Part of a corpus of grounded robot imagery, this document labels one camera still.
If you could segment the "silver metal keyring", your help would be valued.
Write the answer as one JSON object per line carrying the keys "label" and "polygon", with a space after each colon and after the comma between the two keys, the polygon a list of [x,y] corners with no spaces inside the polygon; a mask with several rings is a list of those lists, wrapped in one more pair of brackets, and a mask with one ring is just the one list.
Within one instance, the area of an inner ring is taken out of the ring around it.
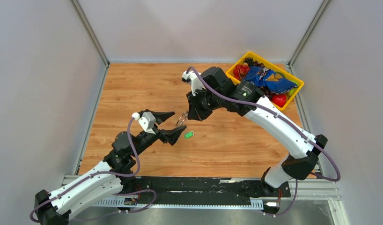
{"label": "silver metal keyring", "polygon": [[184,122],[188,120],[188,113],[189,111],[185,111],[181,114],[178,121],[176,122],[176,125],[175,125],[176,128],[182,126]]}

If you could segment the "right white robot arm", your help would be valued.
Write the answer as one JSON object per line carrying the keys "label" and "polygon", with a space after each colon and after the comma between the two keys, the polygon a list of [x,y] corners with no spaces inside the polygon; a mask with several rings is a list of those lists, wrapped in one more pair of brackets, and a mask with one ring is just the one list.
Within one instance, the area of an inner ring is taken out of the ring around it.
{"label": "right white robot arm", "polygon": [[287,158],[262,176],[263,194],[271,196],[284,182],[304,180],[312,172],[327,138],[315,136],[289,120],[252,82],[234,84],[219,67],[211,67],[201,74],[188,68],[182,74],[182,81],[191,86],[186,95],[189,120],[206,120],[214,110],[224,108],[260,125],[285,146]]}

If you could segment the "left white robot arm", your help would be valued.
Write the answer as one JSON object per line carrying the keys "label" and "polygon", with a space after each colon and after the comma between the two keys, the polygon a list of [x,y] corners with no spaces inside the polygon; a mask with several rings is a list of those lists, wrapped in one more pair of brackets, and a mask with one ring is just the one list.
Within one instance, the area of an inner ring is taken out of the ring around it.
{"label": "left white robot arm", "polygon": [[71,183],[35,195],[29,218],[41,225],[67,225],[85,209],[110,195],[131,194],[136,189],[140,171],[139,155],[156,141],[174,145],[186,125],[172,130],[158,126],[175,115],[174,112],[135,112],[112,143],[112,150],[96,166]]}

